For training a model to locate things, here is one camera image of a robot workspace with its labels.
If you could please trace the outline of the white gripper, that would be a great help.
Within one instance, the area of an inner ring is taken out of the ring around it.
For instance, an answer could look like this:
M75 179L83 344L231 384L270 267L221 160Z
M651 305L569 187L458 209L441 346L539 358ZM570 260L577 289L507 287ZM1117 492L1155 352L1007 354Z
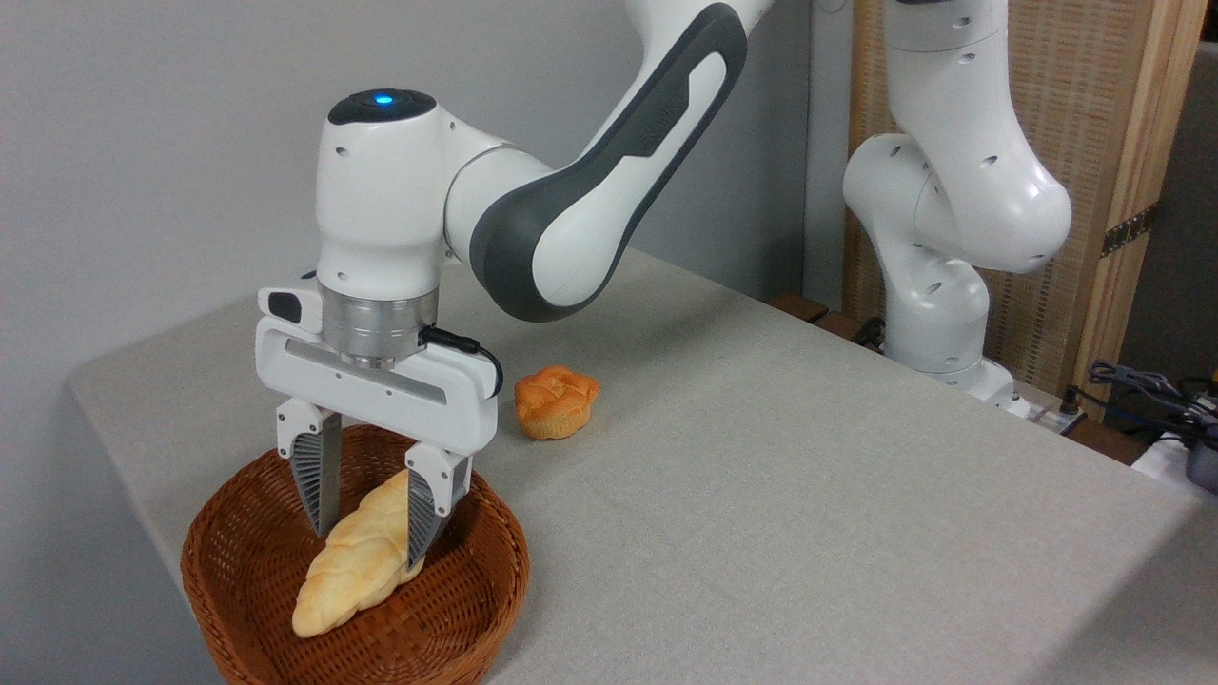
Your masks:
M421 563L469 491L469 455L484 449L499 424L493 363L431 345L390 371L364 369L340 360L318 336L273 317L258 322L255 361L266 386L291 396L276 408L278 453L287 460L318 538L340 520L341 414L421 441L404 455L407 566Z

